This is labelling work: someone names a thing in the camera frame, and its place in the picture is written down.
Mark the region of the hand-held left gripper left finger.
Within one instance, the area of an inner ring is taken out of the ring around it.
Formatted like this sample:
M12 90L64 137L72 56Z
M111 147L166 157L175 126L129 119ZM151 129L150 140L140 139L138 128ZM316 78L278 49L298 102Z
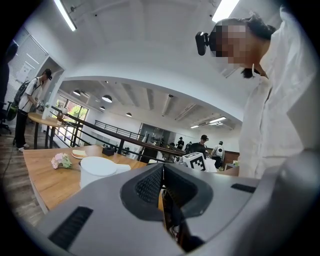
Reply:
M181 256L158 208L163 170L151 164L93 181L37 229L74 256Z

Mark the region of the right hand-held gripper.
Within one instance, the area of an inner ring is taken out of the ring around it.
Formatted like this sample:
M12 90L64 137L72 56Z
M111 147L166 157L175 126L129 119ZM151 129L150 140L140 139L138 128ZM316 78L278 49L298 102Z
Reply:
M180 157L176 157L174 163L176 165L181 165L203 172L217 172L217 169L215 167L216 161L209 157L205 158L202 152L193 152Z

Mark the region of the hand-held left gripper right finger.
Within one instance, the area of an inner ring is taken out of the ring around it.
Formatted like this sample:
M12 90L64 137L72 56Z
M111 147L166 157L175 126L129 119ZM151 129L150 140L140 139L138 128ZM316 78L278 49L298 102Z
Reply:
M189 233L209 241L244 207L259 180L164 165L165 209L178 233L183 223Z

